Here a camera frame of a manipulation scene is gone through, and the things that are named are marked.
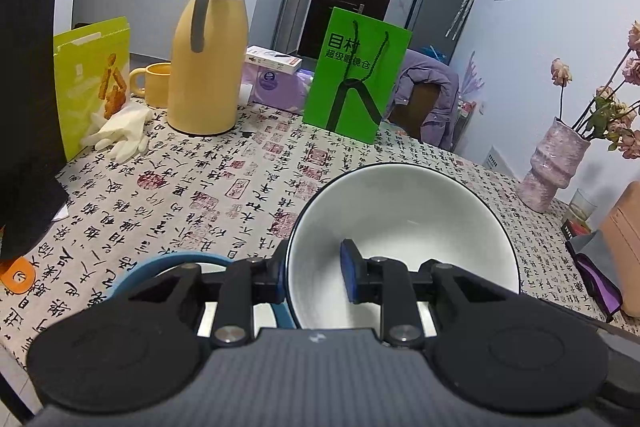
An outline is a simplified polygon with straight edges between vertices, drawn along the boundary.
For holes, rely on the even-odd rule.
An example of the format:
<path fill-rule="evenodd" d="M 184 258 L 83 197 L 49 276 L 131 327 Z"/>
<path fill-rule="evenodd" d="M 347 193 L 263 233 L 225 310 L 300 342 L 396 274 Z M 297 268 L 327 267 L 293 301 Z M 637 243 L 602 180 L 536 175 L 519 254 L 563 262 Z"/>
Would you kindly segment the white black-rimmed bowl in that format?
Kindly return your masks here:
<path fill-rule="evenodd" d="M 149 292 L 171 335 L 195 339 L 205 303 L 213 301 L 216 346 L 242 346 L 255 338 L 252 269 L 264 258 L 241 260 L 218 272 L 205 272 L 205 259 L 177 265 L 153 277 Z"/>
<path fill-rule="evenodd" d="M 377 329 L 380 308 L 349 302 L 340 245 L 363 258 L 435 259 L 500 285 L 521 286 L 514 247 L 496 214 L 462 183 L 433 169 L 380 164 L 343 174 L 299 213 L 288 239 L 285 289 L 300 329 Z"/>

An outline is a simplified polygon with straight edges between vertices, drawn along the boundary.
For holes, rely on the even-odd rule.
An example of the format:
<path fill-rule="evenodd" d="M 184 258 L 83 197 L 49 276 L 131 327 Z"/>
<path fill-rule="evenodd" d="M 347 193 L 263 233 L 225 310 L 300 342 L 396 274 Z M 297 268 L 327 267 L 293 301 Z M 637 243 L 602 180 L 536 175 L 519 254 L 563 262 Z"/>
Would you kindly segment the calligraphy print tablecloth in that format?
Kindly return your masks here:
<path fill-rule="evenodd" d="M 386 127 L 364 144 L 260 105 L 241 109 L 238 127 L 219 136 L 190 138 L 163 113 L 146 132 L 148 150 L 125 164 L 85 150 L 58 175 L 68 217 L 28 253 L 34 286 L 1 295 L 1 343 L 15 360 L 35 335 L 102 301 L 143 260 L 173 251 L 270 255 L 323 184 L 381 162 L 432 168 L 472 190 L 506 229 L 527 294 L 599 315 L 564 246 L 562 202 L 533 212 L 513 179 L 446 150 Z"/>

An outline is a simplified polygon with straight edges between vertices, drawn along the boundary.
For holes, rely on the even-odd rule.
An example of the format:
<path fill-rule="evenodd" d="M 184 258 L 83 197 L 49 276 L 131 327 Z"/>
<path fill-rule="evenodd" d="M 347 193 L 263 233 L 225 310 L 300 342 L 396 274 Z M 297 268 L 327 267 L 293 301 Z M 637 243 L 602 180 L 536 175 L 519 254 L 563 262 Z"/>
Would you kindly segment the grey purple cloth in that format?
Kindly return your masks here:
<path fill-rule="evenodd" d="M 623 295 L 613 257 L 602 232 L 577 235 L 565 246 L 588 295 L 597 303 L 605 322 L 612 322 L 614 315 L 622 309 Z"/>

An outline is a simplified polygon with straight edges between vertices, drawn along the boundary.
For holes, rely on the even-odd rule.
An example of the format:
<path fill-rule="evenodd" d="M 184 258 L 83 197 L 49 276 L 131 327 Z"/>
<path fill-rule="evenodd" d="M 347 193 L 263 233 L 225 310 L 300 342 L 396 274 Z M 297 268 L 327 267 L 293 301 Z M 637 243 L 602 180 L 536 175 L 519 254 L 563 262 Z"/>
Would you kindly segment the red small box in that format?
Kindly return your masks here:
<path fill-rule="evenodd" d="M 569 241 L 576 236 L 588 235 L 591 233 L 591 230 L 585 223 L 567 219 L 561 225 L 561 232 L 565 239 Z"/>

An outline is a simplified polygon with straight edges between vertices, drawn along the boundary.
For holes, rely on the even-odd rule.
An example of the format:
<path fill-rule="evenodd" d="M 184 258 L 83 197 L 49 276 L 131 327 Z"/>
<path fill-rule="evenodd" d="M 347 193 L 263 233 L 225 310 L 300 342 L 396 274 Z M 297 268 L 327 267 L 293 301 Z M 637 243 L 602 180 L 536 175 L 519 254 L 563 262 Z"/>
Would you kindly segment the pink laptop case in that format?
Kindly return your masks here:
<path fill-rule="evenodd" d="M 631 182 L 600 225 L 620 280 L 623 311 L 636 319 L 640 315 L 639 191 L 639 182 Z"/>

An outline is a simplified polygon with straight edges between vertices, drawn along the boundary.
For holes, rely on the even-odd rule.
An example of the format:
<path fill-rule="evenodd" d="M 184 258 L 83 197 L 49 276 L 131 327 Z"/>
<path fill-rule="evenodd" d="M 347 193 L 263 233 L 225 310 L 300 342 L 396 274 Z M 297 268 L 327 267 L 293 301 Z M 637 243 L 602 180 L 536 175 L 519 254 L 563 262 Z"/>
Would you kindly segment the drinking glass with straw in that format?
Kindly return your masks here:
<path fill-rule="evenodd" d="M 597 205 L 584 191 L 578 188 L 568 204 L 568 217 L 575 221 L 586 222 L 596 208 Z"/>

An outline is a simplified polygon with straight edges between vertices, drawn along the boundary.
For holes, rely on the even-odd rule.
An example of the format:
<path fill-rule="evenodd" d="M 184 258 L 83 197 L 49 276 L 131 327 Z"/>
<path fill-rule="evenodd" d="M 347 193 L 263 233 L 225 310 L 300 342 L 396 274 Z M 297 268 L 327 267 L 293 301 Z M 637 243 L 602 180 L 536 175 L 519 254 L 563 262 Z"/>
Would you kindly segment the wooden chair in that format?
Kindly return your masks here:
<path fill-rule="evenodd" d="M 439 87 L 433 83 L 416 83 L 407 105 L 395 105 L 388 116 L 391 124 L 404 130 L 411 138 L 421 141 L 424 120 L 433 110 Z"/>

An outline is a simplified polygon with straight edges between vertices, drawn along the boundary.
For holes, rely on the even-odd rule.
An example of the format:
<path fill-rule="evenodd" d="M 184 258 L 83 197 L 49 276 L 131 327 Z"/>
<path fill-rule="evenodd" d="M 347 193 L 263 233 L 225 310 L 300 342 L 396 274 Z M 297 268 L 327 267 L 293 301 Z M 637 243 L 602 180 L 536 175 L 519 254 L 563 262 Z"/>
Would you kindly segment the white rubber gloves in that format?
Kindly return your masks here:
<path fill-rule="evenodd" d="M 148 106 L 127 102 L 110 119 L 104 121 L 95 132 L 80 140 L 83 147 L 92 147 L 96 152 L 105 150 L 106 157 L 116 164 L 125 164 L 136 155 L 143 155 L 149 148 L 150 137 L 145 125 L 154 117 Z"/>

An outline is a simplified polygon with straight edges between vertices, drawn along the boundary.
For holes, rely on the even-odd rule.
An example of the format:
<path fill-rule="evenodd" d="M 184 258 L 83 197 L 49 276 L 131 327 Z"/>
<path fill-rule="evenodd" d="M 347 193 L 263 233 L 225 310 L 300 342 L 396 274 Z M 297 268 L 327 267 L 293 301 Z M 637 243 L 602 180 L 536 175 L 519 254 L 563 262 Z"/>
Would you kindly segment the green paper shopping bag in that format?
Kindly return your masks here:
<path fill-rule="evenodd" d="M 410 39 L 405 28 L 333 9 L 303 123 L 373 143 Z"/>

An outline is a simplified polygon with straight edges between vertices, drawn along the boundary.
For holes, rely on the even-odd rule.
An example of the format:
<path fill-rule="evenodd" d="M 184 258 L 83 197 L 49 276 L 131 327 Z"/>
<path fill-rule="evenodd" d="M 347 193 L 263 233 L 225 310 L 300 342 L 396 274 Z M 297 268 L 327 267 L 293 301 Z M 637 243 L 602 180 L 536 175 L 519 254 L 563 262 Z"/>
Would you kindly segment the white flat box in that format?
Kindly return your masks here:
<path fill-rule="evenodd" d="M 259 67 L 268 68 L 286 75 L 294 75 L 302 66 L 303 60 L 286 53 L 249 46 L 245 53 L 245 62 Z"/>

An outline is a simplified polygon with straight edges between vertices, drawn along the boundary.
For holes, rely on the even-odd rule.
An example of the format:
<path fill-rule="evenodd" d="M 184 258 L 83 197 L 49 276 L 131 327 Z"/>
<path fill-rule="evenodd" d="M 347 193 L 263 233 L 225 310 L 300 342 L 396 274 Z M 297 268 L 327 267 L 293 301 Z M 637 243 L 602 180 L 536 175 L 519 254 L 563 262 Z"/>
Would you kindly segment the pink textured vase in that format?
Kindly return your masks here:
<path fill-rule="evenodd" d="M 555 118 L 530 158 L 529 172 L 518 186 L 518 198 L 529 209 L 546 212 L 556 192 L 572 181 L 588 147 L 589 141 Z"/>

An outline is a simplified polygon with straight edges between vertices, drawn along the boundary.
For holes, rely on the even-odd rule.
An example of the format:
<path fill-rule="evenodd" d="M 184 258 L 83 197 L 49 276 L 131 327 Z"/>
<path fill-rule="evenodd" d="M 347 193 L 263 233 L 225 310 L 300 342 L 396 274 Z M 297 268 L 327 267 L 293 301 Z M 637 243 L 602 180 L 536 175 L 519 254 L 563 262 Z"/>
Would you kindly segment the yellow mug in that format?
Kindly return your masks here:
<path fill-rule="evenodd" d="M 151 107 L 166 108 L 170 72 L 171 64 L 168 62 L 134 69 L 129 75 L 131 94 L 143 98 Z"/>

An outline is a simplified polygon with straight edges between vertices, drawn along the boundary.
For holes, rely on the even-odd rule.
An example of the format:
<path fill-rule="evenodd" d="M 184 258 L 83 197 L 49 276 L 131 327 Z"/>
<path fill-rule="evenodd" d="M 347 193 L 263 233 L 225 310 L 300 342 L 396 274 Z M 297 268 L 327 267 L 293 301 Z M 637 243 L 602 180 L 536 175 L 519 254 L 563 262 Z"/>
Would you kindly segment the orange tape roll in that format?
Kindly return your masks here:
<path fill-rule="evenodd" d="M 35 279 L 36 270 L 24 257 L 0 263 L 0 281 L 16 295 L 26 294 L 34 286 Z"/>

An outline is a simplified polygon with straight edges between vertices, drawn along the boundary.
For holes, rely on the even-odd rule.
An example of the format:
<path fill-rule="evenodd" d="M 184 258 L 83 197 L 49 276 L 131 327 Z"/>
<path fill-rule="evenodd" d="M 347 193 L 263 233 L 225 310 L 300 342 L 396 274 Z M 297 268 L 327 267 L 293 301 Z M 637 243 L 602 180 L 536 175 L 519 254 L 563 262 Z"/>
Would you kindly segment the black paper shopping bag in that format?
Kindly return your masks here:
<path fill-rule="evenodd" d="M 55 0 L 1 0 L 1 259 L 34 248 L 66 204 L 53 61 Z"/>

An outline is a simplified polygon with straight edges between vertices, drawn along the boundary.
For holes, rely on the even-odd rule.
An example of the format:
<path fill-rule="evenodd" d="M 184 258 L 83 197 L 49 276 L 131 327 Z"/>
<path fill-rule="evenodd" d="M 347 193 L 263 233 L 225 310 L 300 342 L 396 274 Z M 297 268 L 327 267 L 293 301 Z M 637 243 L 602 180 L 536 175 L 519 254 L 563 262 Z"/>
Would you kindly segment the yellow-green snack box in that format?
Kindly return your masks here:
<path fill-rule="evenodd" d="M 56 107 L 68 160 L 130 98 L 129 43 L 130 26 L 123 16 L 53 38 Z"/>

